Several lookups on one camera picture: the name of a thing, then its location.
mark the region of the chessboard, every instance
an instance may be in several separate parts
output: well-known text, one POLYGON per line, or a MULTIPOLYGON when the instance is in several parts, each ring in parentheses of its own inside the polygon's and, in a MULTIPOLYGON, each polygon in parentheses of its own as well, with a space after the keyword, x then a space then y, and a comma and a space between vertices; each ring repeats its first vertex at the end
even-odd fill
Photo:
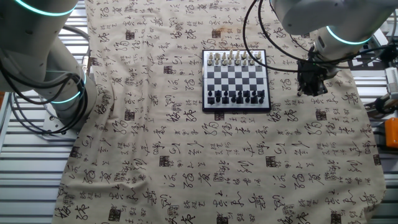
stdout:
MULTIPOLYGON (((253 50, 266 64, 266 51, 253 50)), ((271 110, 267 69, 245 50, 203 51, 203 112, 271 110)))

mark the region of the black cable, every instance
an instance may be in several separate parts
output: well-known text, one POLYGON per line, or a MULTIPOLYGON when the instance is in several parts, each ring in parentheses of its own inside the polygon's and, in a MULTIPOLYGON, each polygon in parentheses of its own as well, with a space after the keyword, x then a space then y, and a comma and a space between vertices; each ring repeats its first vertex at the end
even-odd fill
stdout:
POLYGON ((294 43, 296 43, 301 49, 305 50, 306 52, 309 52, 309 50, 307 50, 307 49, 305 49, 303 46, 301 46, 301 44, 299 44, 299 43, 297 42, 297 40, 296 40, 295 38, 292 37, 291 34, 289 34, 289 35, 290 35, 290 38, 292 39, 292 41, 293 41, 294 43))
POLYGON ((249 9, 248 9, 248 12, 246 13, 246 15, 245 15, 245 17, 244 17, 244 21, 243 21, 243 31, 242 31, 242 33, 243 33, 243 44, 244 44, 244 48, 246 49, 246 51, 248 52, 248 54, 250 55, 250 57, 251 57, 255 62, 257 62, 259 65, 261 65, 261 66, 263 66, 263 67, 266 67, 266 68, 269 68, 269 69, 272 69, 272 70, 275 70, 275 71, 280 71, 280 72, 299 72, 299 71, 297 71, 297 70, 289 70, 289 69, 282 69, 282 68, 274 68, 274 67, 271 67, 271 66, 269 66, 269 65, 266 65, 266 64, 260 62, 259 60, 257 60, 257 59, 255 58, 255 56, 253 56, 253 54, 250 52, 249 47, 248 47, 248 43, 246 42, 246 23, 248 22, 248 17, 249 17, 249 15, 250 15, 250 12, 251 12, 252 8, 253 8, 254 5, 256 4, 256 1, 257 1, 257 0, 254 0, 254 1, 253 1, 253 3, 250 5, 250 7, 249 7, 249 9))
POLYGON ((347 57, 339 58, 339 59, 336 59, 336 60, 329 60, 329 61, 312 62, 312 61, 304 60, 304 59, 302 59, 302 58, 296 57, 296 56, 291 55, 291 54, 289 54, 288 52, 284 51, 282 48, 280 48, 280 47, 268 36, 268 34, 267 34, 267 32, 266 32, 266 29, 265 29, 264 25, 262 24, 261 6, 262 6, 262 3, 263 3, 263 2, 264 2, 264 0, 260 0, 259 7, 258 7, 258 17, 259 17, 259 23, 260 23, 261 30, 263 31, 265 37, 267 38, 267 40, 268 40, 276 49, 278 49, 279 51, 281 51, 283 54, 285 54, 285 55, 287 55, 287 56, 289 56, 289 57, 291 57, 291 58, 293 58, 293 59, 296 59, 296 60, 298 60, 298 61, 300 61, 300 62, 304 62, 304 63, 313 63, 313 64, 340 63, 340 62, 343 62, 344 60, 354 59, 355 57, 357 57, 357 56, 359 56, 359 55, 362 55, 362 54, 366 54, 366 53, 368 53, 368 52, 373 52, 373 51, 375 51, 375 50, 382 50, 382 49, 388 48, 388 46, 377 47, 377 48, 374 48, 374 49, 369 49, 369 50, 365 50, 365 51, 363 51, 363 52, 359 52, 359 53, 357 53, 357 54, 355 54, 355 55, 350 55, 350 56, 347 56, 347 57))
MULTIPOLYGON (((34 132, 34 133, 36 133, 36 134, 58 134, 58 133, 63 133, 63 132, 65 132, 65 131, 68 131, 69 129, 71 129, 72 127, 74 127, 74 125, 76 125, 77 124, 77 122, 79 122, 79 120, 81 120, 82 119, 82 117, 84 116, 84 114, 85 114, 85 112, 86 112, 86 108, 87 108, 87 104, 88 104, 88 97, 87 97, 87 92, 84 90, 84 84, 83 84, 83 81, 82 80, 80 80, 79 78, 77 78, 77 79, 74 79, 75 81, 76 81, 76 84, 77 84, 77 86, 78 86, 78 89, 79 89, 79 91, 84 91, 84 98, 80 98, 80 100, 79 100, 79 105, 78 105, 78 107, 77 107, 77 109, 76 109, 76 114, 77 114, 77 116, 76 117, 74 117, 67 125, 65 125, 63 128, 60 128, 60 129, 58 129, 58 130, 56 130, 56 131, 47 131, 47 130, 44 130, 44 129, 42 129, 42 128, 39 128, 39 127, 37 127, 35 124, 33 124, 33 123, 31 123, 27 118, 26 118, 26 116, 25 116, 25 114, 22 112, 22 110, 21 110, 21 107, 19 106, 19 102, 18 102, 18 100, 17 100, 17 98, 15 97, 15 93, 14 93, 14 100, 15 100, 15 103, 16 103, 16 105, 17 105, 17 109, 19 110, 19 112, 20 112, 20 114, 22 115, 22 117, 25 119, 25 121, 26 122, 28 122, 31 126, 33 126, 34 128, 36 128, 36 129, 38 129, 38 130, 40 130, 40 131, 37 131, 37 130, 34 130, 34 129, 31 129, 30 127, 28 127, 27 125, 25 125, 24 124, 24 122, 20 119, 20 117, 18 116, 18 114, 15 112, 15 109, 12 107, 12 105, 11 105, 11 110, 12 110, 12 113, 14 114, 14 116, 16 117, 16 119, 18 120, 18 122, 20 122, 21 123, 21 125, 23 125, 25 128, 27 128, 29 131, 32 131, 32 132, 34 132)), ((9 102, 10 102, 10 104, 11 104, 11 102, 12 102, 12 98, 11 98, 11 95, 10 95, 10 97, 9 97, 9 102)))

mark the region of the chess piece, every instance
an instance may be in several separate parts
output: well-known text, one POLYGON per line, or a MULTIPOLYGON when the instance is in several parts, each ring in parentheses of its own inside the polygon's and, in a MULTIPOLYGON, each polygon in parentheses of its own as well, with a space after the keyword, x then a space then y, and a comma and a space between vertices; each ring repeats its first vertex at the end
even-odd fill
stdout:
POLYGON ((234 57, 232 49, 229 51, 228 58, 232 59, 234 57))
POLYGON ((236 52, 236 55, 235 55, 235 60, 240 59, 240 58, 241 58, 241 51, 238 50, 238 51, 236 52))
POLYGON ((238 96, 238 98, 236 99, 236 103, 243 103, 243 97, 238 96))
POLYGON ((257 97, 256 96, 251 98, 251 103, 252 104, 256 104, 257 103, 257 97))

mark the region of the checkered pattern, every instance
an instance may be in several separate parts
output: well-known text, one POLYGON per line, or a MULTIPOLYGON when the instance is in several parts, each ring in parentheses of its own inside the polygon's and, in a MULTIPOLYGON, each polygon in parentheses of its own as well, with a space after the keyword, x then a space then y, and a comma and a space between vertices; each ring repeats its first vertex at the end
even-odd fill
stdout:
MULTIPOLYGON (((256 96, 260 96, 262 91, 264 90, 264 104, 259 103, 246 103, 244 102, 242 105, 238 105, 237 109, 242 110, 243 108, 247 108, 246 111, 250 111, 250 109, 255 108, 253 111, 258 111, 259 108, 265 110, 269 109, 269 96, 268 96, 268 81, 267 81, 267 71, 263 66, 258 65, 250 65, 249 61, 247 61, 247 65, 242 65, 242 60, 239 65, 235 64, 235 53, 233 53, 233 59, 231 65, 222 65, 222 59, 219 60, 218 65, 215 65, 215 53, 219 53, 220 57, 222 57, 223 52, 226 52, 227 60, 229 51, 216 50, 213 51, 213 59, 211 60, 212 64, 208 65, 208 59, 211 51, 204 51, 203 64, 204 64, 204 72, 203 72, 203 110, 204 111, 220 111, 223 108, 227 108, 229 110, 234 109, 234 104, 231 102, 233 96, 238 97, 239 91, 242 91, 242 94, 249 90, 250 97, 252 97, 253 92, 256 92, 256 96), (211 98, 215 97, 215 92, 220 90, 221 97, 228 97, 228 104, 225 103, 215 103, 213 105, 208 104, 211 98)), ((265 51, 262 52, 262 62, 265 63, 265 51)))

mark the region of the robotic arm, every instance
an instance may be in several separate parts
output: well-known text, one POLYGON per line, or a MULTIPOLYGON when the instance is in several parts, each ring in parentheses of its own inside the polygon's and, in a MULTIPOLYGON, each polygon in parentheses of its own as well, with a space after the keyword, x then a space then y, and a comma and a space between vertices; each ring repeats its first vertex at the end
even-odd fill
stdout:
POLYGON ((76 4, 77 0, 0 1, 0 90, 34 90, 51 99, 64 124, 81 113, 73 122, 80 129, 95 103, 96 88, 58 38, 76 4), (82 100, 86 108, 81 108, 82 100))
MULTIPOLYGON (((288 33, 300 35, 318 29, 315 50, 308 54, 309 61, 313 62, 338 60, 356 54, 398 7, 395 0, 272 0, 271 4, 288 33)), ((302 93, 312 96, 327 93, 323 81, 337 74, 336 65, 299 62, 298 96, 302 93)), ((392 75, 398 75, 391 70, 386 70, 386 73, 389 82, 394 81, 392 75)), ((393 112, 391 108, 397 105, 398 100, 388 94, 366 105, 366 109, 370 117, 380 118, 393 112)))

